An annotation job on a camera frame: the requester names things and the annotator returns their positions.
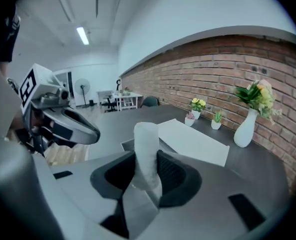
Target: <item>white ceiling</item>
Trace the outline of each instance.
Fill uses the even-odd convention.
[[[70,22],[59,0],[20,0],[17,12],[21,17],[18,39],[44,49],[48,47],[84,46],[76,31],[84,27],[92,48],[118,47],[125,30],[145,0],[69,0],[73,22]]]

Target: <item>table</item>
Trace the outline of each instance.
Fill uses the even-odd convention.
[[[112,94],[112,97],[117,101],[117,109],[118,111],[122,111],[123,108],[125,107],[122,107],[122,102],[121,102],[121,99],[133,99],[135,98],[136,99],[136,103],[135,105],[132,105],[132,106],[127,106],[126,108],[127,109],[137,109],[138,108],[138,97],[142,97],[141,94],[137,94],[135,92],[131,92],[130,95],[120,95],[120,93],[113,93]]]
[[[172,105],[143,107],[118,113],[104,113],[98,116],[96,125],[101,137],[96,144],[90,145],[89,159],[105,157],[123,152],[121,143],[134,138],[133,129],[139,122],[160,124],[176,119],[184,123],[186,111]],[[221,126],[211,128],[211,120],[200,117],[192,128],[230,146],[225,168],[245,179],[251,188],[265,200],[264,209],[269,212],[281,209],[289,201],[289,190],[283,162],[265,148],[253,141],[246,147],[238,147],[234,141],[234,131]]]

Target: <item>black chair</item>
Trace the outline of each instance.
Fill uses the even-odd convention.
[[[141,108],[142,106],[146,106],[146,107],[155,107],[159,105],[159,100],[156,97],[153,96],[148,96],[147,98],[145,98],[143,100],[143,103],[141,104]]]
[[[108,102],[105,102],[105,103],[102,103],[102,104],[101,104],[101,105],[104,106],[104,107],[108,107],[108,109],[105,110],[104,112],[113,112],[113,111],[117,111],[116,108],[115,108],[115,107],[117,106],[117,102],[116,102],[116,101],[115,101],[115,102],[111,102],[111,101],[110,101],[111,98],[112,98],[111,96],[106,97],[105,99],[107,99]]]

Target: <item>white vase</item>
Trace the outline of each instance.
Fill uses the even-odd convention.
[[[184,123],[187,125],[187,126],[192,126],[193,123],[194,123],[195,119],[188,119],[188,118],[185,118],[184,119]]]
[[[192,114],[194,115],[195,119],[198,119],[198,118],[199,118],[200,113],[201,113],[201,112],[198,112],[198,111],[196,111],[196,110],[192,110]]]
[[[236,133],[234,134],[234,142],[239,147],[245,148],[250,144],[254,133],[254,124],[258,114],[258,111],[250,108],[247,118],[239,126]]]
[[[215,122],[214,120],[212,120],[212,122],[211,122],[212,129],[217,130],[220,128],[220,126],[221,126],[220,122]]]

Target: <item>ceiling light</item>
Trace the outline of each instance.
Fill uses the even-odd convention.
[[[83,42],[83,44],[85,46],[87,46],[89,44],[89,41],[88,41],[88,38],[87,38],[87,35],[86,35],[86,32],[84,31],[84,28],[83,27],[77,27],[77,31],[78,31],[78,34]]]

